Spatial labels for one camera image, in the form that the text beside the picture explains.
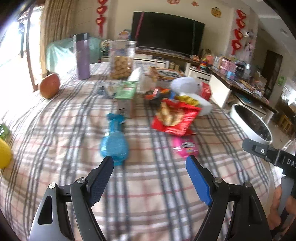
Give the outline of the right hand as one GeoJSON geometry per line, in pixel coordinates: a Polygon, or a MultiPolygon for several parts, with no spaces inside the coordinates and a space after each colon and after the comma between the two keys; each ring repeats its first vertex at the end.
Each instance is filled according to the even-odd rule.
{"type": "MultiPolygon", "coordinates": [[[[269,215],[267,217],[267,222],[270,230],[274,230],[281,223],[280,215],[278,214],[278,207],[280,205],[280,198],[282,194],[281,185],[278,185],[274,190],[273,201],[269,210],[269,215]]],[[[296,200],[292,196],[289,196],[285,205],[288,214],[293,215],[295,219],[296,214],[296,200]]]]}

